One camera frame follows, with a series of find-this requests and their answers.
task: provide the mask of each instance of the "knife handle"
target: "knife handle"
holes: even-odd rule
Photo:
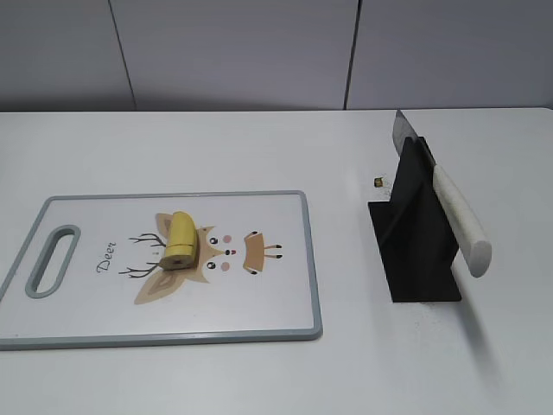
[[[457,244],[473,277],[486,272],[492,260],[492,244],[457,186],[441,166],[434,167],[432,187],[449,220]]]

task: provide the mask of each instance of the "black knife stand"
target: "black knife stand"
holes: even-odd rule
[[[390,201],[369,202],[394,303],[460,301],[451,272],[459,249],[432,188],[424,138],[405,139]]]

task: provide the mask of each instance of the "table surface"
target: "table surface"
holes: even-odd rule
[[[405,115],[493,243],[483,278],[455,259],[460,303],[390,300],[366,203],[390,192],[394,111],[0,114],[0,275],[51,195],[300,189],[324,328],[314,342],[2,352],[2,412],[549,413],[553,112]]]

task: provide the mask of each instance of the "knife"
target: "knife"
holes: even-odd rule
[[[411,137],[414,141],[419,140],[415,129],[407,118],[400,110],[397,110],[392,139],[399,156],[401,156],[407,137]],[[492,244],[461,191],[445,170],[435,163],[432,156],[430,156],[430,162],[434,167],[432,187],[448,218],[463,257],[465,257],[468,270],[473,277],[479,278],[484,275],[492,260]]]

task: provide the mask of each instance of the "deer illustration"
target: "deer illustration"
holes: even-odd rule
[[[172,214],[156,215],[157,231],[165,240],[168,239],[172,218]],[[214,247],[219,243],[217,238],[209,237],[209,233],[214,228],[215,227],[199,227],[196,229],[198,233],[198,254],[195,264],[190,268],[167,271],[159,268],[159,263],[147,262],[146,264],[149,268],[137,269],[127,267],[126,271],[121,271],[119,274],[128,275],[130,278],[145,278],[149,276],[142,289],[138,292],[135,304],[151,303],[152,301],[166,297],[178,290],[187,279],[196,283],[208,284],[209,281],[207,281],[203,275],[204,266],[210,270],[215,269],[217,265],[212,261],[213,258],[219,255],[236,254],[236,251],[233,249],[221,251]],[[166,246],[162,238],[155,233],[142,233],[138,238],[130,238],[130,240],[133,240],[135,244],[149,241],[152,247]],[[222,242],[226,244],[231,241],[232,237],[230,235],[225,235],[222,239]],[[257,231],[251,232],[244,238],[244,241],[246,255],[243,267],[253,275],[263,271],[265,258],[279,259],[282,257],[280,254],[268,255],[264,253],[265,249],[280,249],[282,247],[280,245],[264,246],[264,237],[262,233]],[[219,268],[222,271],[228,271],[230,267],[228,262],[223,262]]]

